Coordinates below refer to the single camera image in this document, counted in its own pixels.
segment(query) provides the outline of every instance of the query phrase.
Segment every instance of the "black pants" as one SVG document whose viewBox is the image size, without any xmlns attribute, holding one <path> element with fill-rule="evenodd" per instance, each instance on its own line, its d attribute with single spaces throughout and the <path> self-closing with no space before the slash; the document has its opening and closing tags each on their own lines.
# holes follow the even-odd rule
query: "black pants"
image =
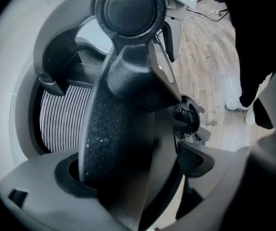
<svg viewBox="0 0 276 231">
<path fill-rule="evenodd" d="M 240 102 L 244 107 L 252 104 L 266 76 L 276 71 L 276 6 L 267 5 L 266 1 L 225 0 L 236 32 Z M 257 125 L 273 127 L 259 99 L 253 110 Z"/>
</svg>

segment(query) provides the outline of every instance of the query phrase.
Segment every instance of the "adjustment knob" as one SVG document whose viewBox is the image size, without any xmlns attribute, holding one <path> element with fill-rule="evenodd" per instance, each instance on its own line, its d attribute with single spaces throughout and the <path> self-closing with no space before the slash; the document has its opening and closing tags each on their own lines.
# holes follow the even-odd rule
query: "adjustment knob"
<svg viewBox="0 0 276 231">
<path fill-rule="evenodd" d="M 154 0 L 107 0 L 105 20 L 117 33 L 137 36 L 153 24 L 156 17 Z"/>
</svg>

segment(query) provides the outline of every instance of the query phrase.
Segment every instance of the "white sneaker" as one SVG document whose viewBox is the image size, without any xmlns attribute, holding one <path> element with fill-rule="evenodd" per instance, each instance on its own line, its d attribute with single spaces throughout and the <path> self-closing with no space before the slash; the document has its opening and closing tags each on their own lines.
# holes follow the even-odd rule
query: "white sneaker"
<svg viewBox="0 0 276 231">
<path fill-rule="evenodd" d="M 254 112 L 253 112 L 253 108 L 250 108 L 245 116 L 245 122 L 248 125 L 252 125 L 253 123 L 255 123 L 255 117 L 254 117 Z"/>
<path fill-rule="evenodd" d="M 242 104 L 239 101 L 239 98 L 230 98 L 226 101 L 225 106 L 229 109 L 229 110 L 237 110 L 237 109 L 241 109 L 241 110 L 248 110 L 249 107 L 244 107 L 242 106 Z"/>
</svg>

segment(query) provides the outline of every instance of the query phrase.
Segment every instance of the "cable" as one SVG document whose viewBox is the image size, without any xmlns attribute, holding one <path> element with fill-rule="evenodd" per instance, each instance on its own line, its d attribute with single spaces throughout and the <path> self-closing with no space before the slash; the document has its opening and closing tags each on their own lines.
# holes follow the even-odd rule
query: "cable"
<svg viewBox="0 0 276 231">
<path fill-rule="evenodd" d="M 194 17 L 195 17 L 195 15 L 191 16 L 190 18 L 188 18 L 188 19 L 186 19 L 186 20 L 182 20 L 182 21 L 188 21 L 188 20 L 190 20 L 190 19 L 192 19 L 192 18 L 194 18 Z"/>
<path fill-rule="evenodd" d="M 214 14 L 214 12 L 213 13 L 210 13 L 210 14 L 203 14 L 203 15 L 206 15 L 206 16 L 208 16 L 208 15 L 213 15 Z"/>
<path fill-rule="evenodd" d="M 203 13 L 200 13 L 200 12 L 196 12 L 196 11 L 192 11 L 192 10 L 190 10 L 188 7 L 186 8 L 186 10 L 187 10 L 188 12 L 192 12 L 192 13 L 198 14 L 200 18 L 201 18 L 201 16 L 204 16 L 205 18 L 207 18 L 207 20 L 213 21 L 213 22 L 216 22 L 216 23 L 220 22 L 220 21 L 229 13 L 229 11 L 227 11 L 221 18 L 219 18 L 219 19 L 214 19 L 214 18 L 208 17 L 206 14 L 203 14 Z"/>
</svg>

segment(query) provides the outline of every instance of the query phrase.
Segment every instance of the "wooden floor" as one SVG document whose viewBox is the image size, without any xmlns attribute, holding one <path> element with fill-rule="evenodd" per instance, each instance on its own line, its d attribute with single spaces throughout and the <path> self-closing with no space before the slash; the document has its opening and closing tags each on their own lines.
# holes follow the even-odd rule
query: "wooden floor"
<svg viewBox="0 0 276 231">
<path fill-rule="evenodd" d="M 211 14 L 212 10 L 225 8 L 224 3 L 203 0 L 195 11 Z M 247 125 L 246 112 L 229 111 L 225 107 L 227 99 L 241 94 L 235 30 L 229 14 L 218 23 L 194 15 L 188 12 L 183 21 L 180 54 L 173 64 L 175 78 L 180 92 L 206 110 L 206 128 L 212 132 L 207 146 L 235 151 L 272 131 Z M 215 14 L 210 17 L 220 18 Z"/>
</svg>

